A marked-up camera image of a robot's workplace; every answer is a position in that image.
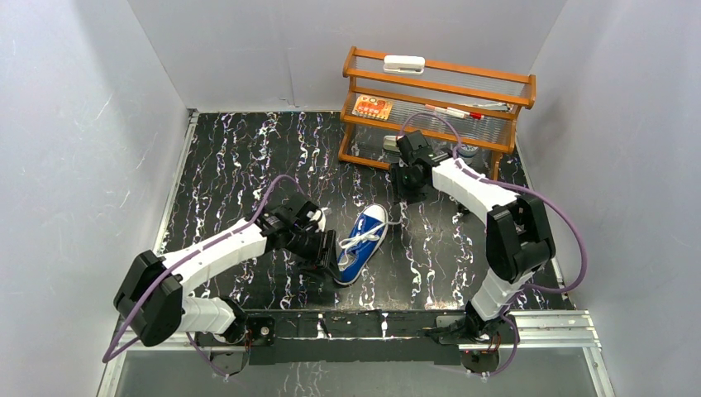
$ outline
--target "clear plastic panel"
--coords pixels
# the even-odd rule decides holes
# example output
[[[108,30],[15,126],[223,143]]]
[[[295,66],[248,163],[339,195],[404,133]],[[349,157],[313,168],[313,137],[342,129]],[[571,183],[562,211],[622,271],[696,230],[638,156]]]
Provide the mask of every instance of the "clear plastic panel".
[[[348,145],[346,154],[362,157],[364,159],[383,161],[385,163],[398,163],[399,153],[383,149],[384,137],[394,135],[394,132],[382,128],[356,126],[355,135]],[[452,147],[450,142],[433,138],[428,138],[428,141],[431,142],[434,149]],[[486,167],[489,163],[490,154],[491,151],[480,149],[470,161],[470,167],[477,172],[487,174],[489,170]]]
[[[346,114],[353,114],[353,107],[355,106],[355,100],[357,99],[358,95],[359,94],[356,94],[352,101],[348,102],[346,105]],[[387,122],[391,122],[393,124],[398,124],[401,126],[411,115],[416,112],[431,112],[427,110],[424,105],[418,103],[409,103],[394,99],[393,101],[394,105],[392,107],[392,112],[389,114],[389,119],[387,120]],[[461,119],[443,114],[440,116],[444,117],[461,136],[478,141],[495,143],[498,145],[507,146],[509,143],[511,131],[511,121],[509,120],[494,117],[484,117],[482,120],[476,120],[472,117]],[[409,123],[408,127],[411,127],[409,131],[413,131],[414,129],[423,129],[452,134],[450,128],[434,117],[415,117]]]

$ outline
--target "blue sneaker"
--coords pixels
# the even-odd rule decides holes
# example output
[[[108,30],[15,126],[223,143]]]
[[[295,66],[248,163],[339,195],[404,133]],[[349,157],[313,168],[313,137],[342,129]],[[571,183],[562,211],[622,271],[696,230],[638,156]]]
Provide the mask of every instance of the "blue sneaker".
[[[343,252],[338,257],[340,285],[351,285],[358,280],[360,272],[379,248],[387,235],[387,211],[379,204],[364,209],[355,220],[350,235],[341,241]]]

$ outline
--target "black marble floor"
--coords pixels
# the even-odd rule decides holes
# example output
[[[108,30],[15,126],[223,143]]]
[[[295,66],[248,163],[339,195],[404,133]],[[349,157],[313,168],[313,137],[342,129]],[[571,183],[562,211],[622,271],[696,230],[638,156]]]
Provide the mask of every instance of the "black marble floor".
[[[186,160],[162,251],[177,251],[233,225],[251,212],[269,182],[292,175],[305,194],[327,214],[327,228],[347,236],[356,216],[372,203],[389,208],[402,225],[389,229],[386,240],[358,281],[339,287],[331,281],[302,277],[283,251],[236,266],[204,285],[198,296],[229,295],[245,309],[458,309],[476,292],[487,271],[484,225],[457,211],[444,194],[423,203],[390,208],[388,174],[382,170],[339,163],[343,135],[337,112],[271,112],[201,114]],[[351,149],[378,157],[382,132],[357,132]],[[360,143],[379,137],[380,146]],[[475,167],[489,172],[479,154]],[[499,177],[515,184],[526,179],[518,155],[505,156]],[[279,202],[291,184],[272,194]],[[556,286],[546,266],[535,275],[541,285]],[[527,291],[517,309],[572,309],[559,295]]]

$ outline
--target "wooden rack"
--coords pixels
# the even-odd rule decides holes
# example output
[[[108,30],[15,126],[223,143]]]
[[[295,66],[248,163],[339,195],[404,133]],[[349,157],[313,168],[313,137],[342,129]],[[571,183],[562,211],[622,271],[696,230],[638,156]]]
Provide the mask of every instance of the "wooden rack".
[[[343,76],[350,78],[346,103],[341,110],[341,120],[346,123],[346,134],[341,142],[338,159],[388,170],[389,163],[348,154],[348,145],[353,139],[355,125],[379,127],[397,132],[409,116],[415,112],[426,112],[425,105],[433,105],[484,115],[482,120],[457,117],[447,117],[447,119],[461,134],[464,144],[492,151],[491,177],[497,179],[498,164],[502,155],[512,153],[516,144],[516,121],[521,108],[530,109],[536,101],[536,76],[480,69],[436,60],[426,60],[426,68],[422,75],[388,74],[383,71],[386,55],[388,54],[350,48],[343,65]],[[381,85],[399,84],[415,88],[416,96],[360,87],[358,79],[373,80],[380,82]],[[469,102],[478,98],[507,103],[511,109],[509,112],[499,112],[446,100],[435,100],[429,98],[431,92],[434,96],[436,92],[452,94],[451,101],[465,102],[469,98],[467,101]],[[355,101],[361,94],[392,99],[394,104],[389,119],[382,121],[353,115]],[[409,127],[411,127],[409,131],[420,129],[425,136],[455,142],[455,136],[446,126],[427,117],[413,119]]]

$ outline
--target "purple cable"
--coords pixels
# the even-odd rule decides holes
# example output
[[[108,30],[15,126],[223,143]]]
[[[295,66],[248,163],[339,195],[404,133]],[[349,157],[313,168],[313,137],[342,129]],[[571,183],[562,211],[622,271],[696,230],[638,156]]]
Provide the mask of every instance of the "purple cable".
[[[407,121],[404,122],[404,124],[402,124],[401,128],[399,128],[399,133],[397,134],[397,136],[404,135],[404,129],[409,124],[409,122],[412,119],[414,119],[416,116],[434,117],[434,118],[442,121],[446,126],[448,126],[448,128],[451,129],[451,131],[453,132],[453,135],[455,135],[455,139],[457,140],[457,145],[455,145],[453,147],[453,159],[457,160],[458,150],[462,146],[462,141],[460,140],[460,134],[458,134],[458,131],[445,118],[438,116],[435,113],[429,113],[429,112],[414,113],[413,115],[411,115],[407,119]],[[560,207],[558,207],[555,203],[550,201],[547,197],[545,197],[542,194],[539,194],[538,192],[533,191],[529,188],[525,188],[525,187],[519,186],[517,184],[508,184],[506,182],[499,182],[497,180],[481,179],[480,175],[473,174],[472,172],[468,171],[467,169],[462,168],[462,165],[459,162],[456,161],[456,164],[460,167],[460,170],[463,173],[465,173],[466,175],[468,175],[470,178],[479,179],[486,184],[493,184],[493,185],[499,186],[501,188],[517,190],[518,192],[521,192],[521,193],[526,193],[526,194],[531,194],[533,196],[536,196],[537,198],[542,200],[542,202],[545,203],[548,207],[552,208],[552,210],[555,211],[555,213],[557,213],[557,215],[559,215],[563,221],[565,221],[567,226],[572,231],[572,234],[575,235],[575,240],[577,241],[577,245],[579,246],[579,253],[581,255],[581,260],[582,260],[582,266],[579,270],[579,275],[577,275],[577,278],[575,279],[575,281],[573,281],[572,284],[567,285],[564,288],[548,288],[548,287],[543,287],[541,285],[535,285],[535,284],[524,284],[523,285],[524,287],[532,288],[532,289],[535,289],[535,290],[541,291],[541,292],[547,292],[550,294],[565,294],[565,293],[568,293],[571,290],[577,288],[580,284],[582,284],[582,280],[584,280],[584,277],[587,274],[587,268],[589,266],[588,265],[589,255],[587,254],[587,249],[586,249],[586,246],[584,245],[584,239],[582,238],[582,235],[579,232],[579,229],[575,226],[575,223],[572,221],[572,219],[570,219],[570,217],[568,217],[567,214],[565,214],[565,212],[560,209]]]
[[[115,334],[114,338],[113,338],[112,341],[110,342],[109,347],[107,348],[107,351],[105,352],[105,354],[104,354],[104,356],[103,356],[103,363],[107,364],[110,360],[112,360],[112,359],[114,359],[115,357],[119,356],[122,352],[124,352],[127,348],[129,348],[131,345],[133,345],[134,343],[136,343],[136,342],[139,340],[138,337],[135,337],[134,339],[131,339],[129,342],[125,343],[124,346],[120,347],[119,349],[117,349],[117,350],[115,351],[115,348],[116,348],[117,345],[119,344],[120,339],[122,339],[122,337],[124,336],[124,333],[126,332],[126,329],[131,325],[131,322],[134,321],[134,317],[136,317],[136,315],[138,314],[139,309],[141,309],[141,307],[144,305],[144,302],[151,296],[151,294],[153,294],[153,292],[154,292],[155,289],[158,287],[158,285],[159,285],[163,280],[165,280],[166,277],[168,277],[171,273],[173,273],[176,269],[178,269],[182,264],[184,264],[184,263],[186,263],[187,261],[193,259],[195,256],[199,255],[200,253],[202,253],[203,251],[207,250],[208,248],[211,248],[212,246],[218,244],[219,242],[223,242],[224,240],[226,240],[227,238],[231,237],[232,235],[237,234],[238,232],[241,232],[242,230],[244,230],[244,229],[246,229],[247,227],[249,227],[250,225],[252,225],[253,222],[255,222],[255,220],[258,219],[258,217],[260,216],[260,214],[263,212],[263,208],[264,208],[265,205],[268,203],[268,199],[269,199],[269,197],[270,197],[270,194],[273,192],[273,189],[275,188],[275,186],[277,186],[277,184],[278,184],[278,183],[280,182],[280,180],[282,180],[282,179],[289,179],[289,180],[291,180],[291,181],[294,182],[294,184],[297,186],[297,190],[298,190],[300,193],[302,192],[302,187],[299,186],[299,182],[297,182],[297,180],[296,180],[295,178],[293,178],[293,177],[291,177],[291,176],[289,176],[289,175],[278,175],[277,177],[275,177],[275,179],[273,179],[273,182],[270,184],[270,186],[268,186],[268,189],[265,191],[265,194],[263,195],[263,199],[260,200],[260,203],[258,204],[258,208],[255,209],[255,213],[253,214],[253,217],[250,219],[250,221],[248,221],[245,225],[243,225],[243,226],[237,228],[236,230],[233,230],[233,231],[229,232],[228,234],[225,234],[225,235],[223,235],[223,236],[217,238],[216,240],[207,243],[205,246],[203,246],[202,250],[196,250],[196,251],[190,252],[190,253],[187,254],[183,259],[181,259],[180,261],[175,262],[174,265],[172,265],[171,267],[169,267],[168,269],[166,269],[163,273],[161,273],[161,274],[154,280],[154,282],[151,283],[151,285],[149,285],[149,288],[146,289],[146,291],[145,291],[144,294],[139,298],[139,300],[136,301],[136,304],[134,305],[134,308],[129,312],[129,315],[126,316],[126,318],[124,319],[124,323],[122,323],[122,325],[121,325],[121,326],[119,327],[119,329],[117,330],[117,333]],[[200,356],[201,356],[207,363],[209,363],[209,366],[210,366],[217,374],[224,376],[224,375],[225,375],[225,374],[224,374],[224,371],[223,371],[222,369],[218,368],[217,366],[215,366],[211,361],[209,361],[209,359],[207,358],[207,356],[205,355],[205,353],[199,348],[199,346],[197,346],[197,344],[196,344],[195,341],[192,339],[192,337],[190,336],[189,333],[188,333],[188,339],[190,340],[190,344],[192,344],[192,345],[195,347],[195,349],[198,351],[198,353],[200,354]]]
[[[589,257],[587,255],[587,250],[586,247],[584,246],[584,239],[582,238],[582,235],[579,233],[579,229],[575,226],[575,223],[572,222],[572,220],[563,212],[559,207],[555,205],[555,203],[551,202],[547,197],[543,196],[542,194],[539,194],[529,188],[524,188],[523,186],[519,186],[517,184],[507,184],[505,182],[499,182],[496,180],[491,180],[491,179],[483,179],[480,175],[473,174],[472,172],[468,171],[465,168],[462,168],[462,164],[457,161],[458,159],[458,150],[462,146],[462,140],[460,139],[460,134],[458,134],[458,131],[453,127],[452,124],[450,124],[445,118],[438,116],[436,113],[429,113],[429,112],[417,112],[411,115],[405,122],[402,124],[401,128],[399,128],[399,132],[397,133],[397,136],[402,136],[404,135],[404,129],[406,126],[409,124],[409,122],[414,119],[416,116],[429,116],[429,117],[434,117],[440,121],[443,122],[448,128],[451,129],[453,132],[453,135],[455,135],[455,139],[457,140],[457,144],[453,147],[453,160],[455,160],[455,163],[458,165],[458,168],[465,174],[468,175],[470,178],[473,179],[478,179],[486,184],[493,184],[496,186],[499,186],[501,188],[505,189],[511,189],[511,190],[517,190],[522,193],[526,194],[531,194],[533,196],[538,197],[540,200],[542,200],[543,203],[545,203],[548,207],[552,208],[553,211],[555,211],[560,218],[562,218],[565,223],[567,223],[567,226],[570,227],[570,230],[572,231],[572,234],[575,235],[575,239],[577,240],[577,244],[579,245],[579,252],[581,253],[582,256],[582,266],[579,270],[579,275],[575,279],[575,281],[564,287],[564,288],[547,288],[543,287],[541,285],[535,285],[535,284],[524,284],[525,287],[532,288],[541,292],[548,292],[551,294],[564,294],[566,292],[570,292],[571,290],[577,288],[579,284],[582,283],[582,280],[584,279],[584,276],[587,274],[587,264],[589,262]],[[521,341],[520,336],[518,335],[518,328],[516,327],[516,324],[511,321],[509,317],[506,316],[506,312],[508,310],[508,307],[510,304],[504,305],[503,309],[499,313],[499,317],[506,323],[508,324],[511,329],[513,329],[513,335],[514,335],[514,342],[513,342],[513,349],[511,350],[511,354],[509,355],[508,359],[502,366],[500,366],[497,370],[494,372],[488,373],[488,376],[492,375],[497,375],[501,373],[502,371],[506,370],[506,368],[511,364],[513,361],[513,358],[516,356],[516,346],[517,344]]]

